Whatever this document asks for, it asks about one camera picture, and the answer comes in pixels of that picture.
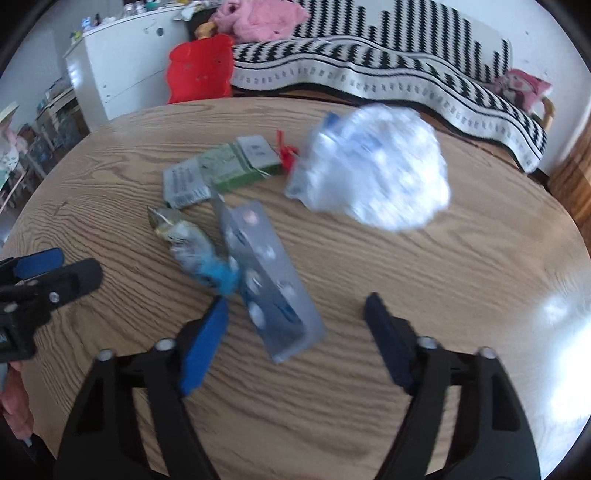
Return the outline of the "person's left hand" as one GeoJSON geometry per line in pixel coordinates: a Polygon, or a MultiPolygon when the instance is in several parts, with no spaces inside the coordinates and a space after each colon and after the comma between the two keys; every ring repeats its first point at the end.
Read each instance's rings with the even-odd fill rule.
{"type": "Polygon", "coordinates": [[[22,362],[12,362],[4,390],[1,392],[1,410],[12,433],[18,440],[28,439],[34,428],[28,392],[22,379],[22,362]]]}

